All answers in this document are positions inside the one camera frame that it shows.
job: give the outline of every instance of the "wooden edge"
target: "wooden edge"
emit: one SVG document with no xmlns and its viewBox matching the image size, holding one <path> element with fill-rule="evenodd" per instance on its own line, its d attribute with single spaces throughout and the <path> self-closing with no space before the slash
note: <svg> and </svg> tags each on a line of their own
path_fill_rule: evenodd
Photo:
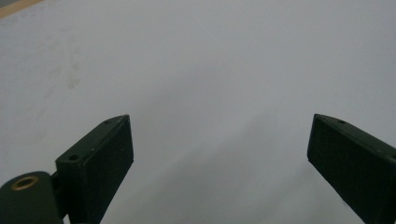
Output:
<svg viewBox="0 0 396 224">
<path fill-rule="evenodd" d="M 5 7 L 0 7 L 0 19 L 41 1 L 43 0 L 19 0 Z"/>
</svg>

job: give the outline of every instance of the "screw hole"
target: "screw hole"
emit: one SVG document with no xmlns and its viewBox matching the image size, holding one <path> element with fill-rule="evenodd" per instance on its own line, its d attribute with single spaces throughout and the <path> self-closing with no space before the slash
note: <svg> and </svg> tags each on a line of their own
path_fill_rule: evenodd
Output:
<svg viewBox="0 0 396 224">
<path fill-rule="evenodd" d="M 13 190 L 28 189 L 28 188 L 32 187 L 35 184 L 35 182 L 37 182 L 37 181 L 38 181 L 37 176 L 34 176 L 34 175 L 26 176 L 22 179 L 19 179 L 17 182 L 15 182 L 11 188 Z"/>
<path fill-rule="evenodd" d="M 69 157 L 69 160 L 70 160 L 70 161 L 76 161 L 76 160 L 78 160 L 78 158 L 79 158 L 78 155 L 73 155 L 73 156 L 70 156 L 70 157 Z"/>
</svg>

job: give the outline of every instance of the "white surface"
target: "white surface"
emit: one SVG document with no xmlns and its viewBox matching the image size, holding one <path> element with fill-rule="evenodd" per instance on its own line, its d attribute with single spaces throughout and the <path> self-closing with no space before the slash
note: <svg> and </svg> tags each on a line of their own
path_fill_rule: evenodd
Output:
<svg viewBox="0 0 396 224">
<path fill-rule="evenodd" d="M 395 1 L 57 1 L 0 20 L 0 183 L 130 114 L 102 223 L 362 223 L 315 113 L 396 146 Z"/>
</svg>

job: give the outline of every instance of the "brass ring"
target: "brass ring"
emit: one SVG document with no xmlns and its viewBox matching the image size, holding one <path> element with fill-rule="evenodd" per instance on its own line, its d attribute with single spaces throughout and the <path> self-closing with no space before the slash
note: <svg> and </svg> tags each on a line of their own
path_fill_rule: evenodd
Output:
<svg viewBox="0 0 396 224">
<path fill-rule="evenodd" d="M 12 184 L 11 188 L 13 190 L 29 189 L 38 181 L 38 177 L 35 175 L 29 175 L 24 178 L 17 180 Z"/>
</svg>

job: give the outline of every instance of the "black metal bracket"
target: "black metal bracket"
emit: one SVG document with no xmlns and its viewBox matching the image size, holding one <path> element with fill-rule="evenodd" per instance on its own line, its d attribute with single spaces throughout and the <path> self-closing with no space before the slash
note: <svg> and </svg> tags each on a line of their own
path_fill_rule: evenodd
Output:
<svg viewBox="0 0 396 224">
<path fill-rule="evenodd" d="M 365 223 L 395 223 L 394 147 L 343 120 L 315 115 L 308 159 Z"/>
<path fill-rule="evenodd" d="M 134 162 L 128 115 L 95 127 L 56 160 L 57 172 L 32 172 L 0 188 L 0 223 L 100 223 Z"/>
</svg>

